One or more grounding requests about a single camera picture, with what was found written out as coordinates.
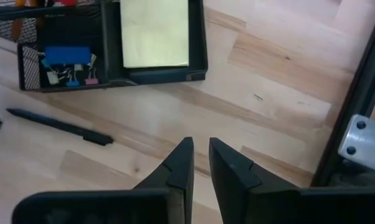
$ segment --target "black mesh basket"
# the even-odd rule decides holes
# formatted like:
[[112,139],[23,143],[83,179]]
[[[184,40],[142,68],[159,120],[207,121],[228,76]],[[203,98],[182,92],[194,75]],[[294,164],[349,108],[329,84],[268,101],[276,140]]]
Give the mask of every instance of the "black mesh basket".
[[[40,63],[41,52],[48,45],[89,46],[97,56],[98,88],[106,84],[103,62],[103,32],[101,7],[95,1],[79,0],[75,6],[14,7],[14,1],[0,0],[0,37],[16,41],[19,61],[19,84],[21,90],[64,91],[64,83],[51,85],[45,68]],[[17,40],[12,36],[13,21],[22,20],[21,34]],[[69,90],[86,86],[74,86]]]

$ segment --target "screw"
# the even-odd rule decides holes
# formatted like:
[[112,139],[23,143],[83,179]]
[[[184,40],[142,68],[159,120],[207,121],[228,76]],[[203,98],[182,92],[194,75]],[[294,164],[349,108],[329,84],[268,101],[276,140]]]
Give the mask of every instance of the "screw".
[[359,129],[364,129],[366,128],[366,123],[364,121],[360,121],[356,123],[356,127],[358,127]]
[[355,153],[356,153],[356,149],[355,149],[355,147],[353,147],[353,146],[348,147],[348,148],[347,148],[347,153],[348,153],[349,155],[353,155],[353,154],[355,154]]

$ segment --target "wooden floor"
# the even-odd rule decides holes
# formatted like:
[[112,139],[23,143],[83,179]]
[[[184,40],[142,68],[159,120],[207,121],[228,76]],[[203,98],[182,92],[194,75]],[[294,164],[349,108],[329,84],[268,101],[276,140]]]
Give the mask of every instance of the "wooden floor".
[[[129,189],[185,136],[196,150],[193,223],[221,223],[210,137],[308,186],[375,23],[375,0],[205,6],[210,69],[203,82],[20,92],[16,46],[0,39],[0,223],[38,191]],[[93,128],[115,143],[100,147],[13,117],[7,107]]]

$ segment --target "pink binder clip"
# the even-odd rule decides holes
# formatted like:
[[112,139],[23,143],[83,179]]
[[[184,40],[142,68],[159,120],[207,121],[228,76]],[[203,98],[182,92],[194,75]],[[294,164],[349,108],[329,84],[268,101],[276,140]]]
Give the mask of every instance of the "pink binder clip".
[[77,76],[75,75],[77,71],[74,71],[74,80],[73,80],[73,76],[71,76],[70,72],[71,72],[71,70],[69,71],[70,79],[66,83],[66,86],[68,86],[68,87],[80,86],[80,82],[77,80]]
[[96,78],[96,68],[90,67],[89,68],[89,76],[85,80],[86,85],[97,85],[99,84],[99,80]]

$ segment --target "silver metal plate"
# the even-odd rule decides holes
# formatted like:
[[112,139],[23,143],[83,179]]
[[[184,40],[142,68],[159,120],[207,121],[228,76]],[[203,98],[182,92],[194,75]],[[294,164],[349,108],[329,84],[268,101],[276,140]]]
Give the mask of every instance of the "silver metal plate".
[[338,154],[375,170],[375,121],[354,115],[349,122]]

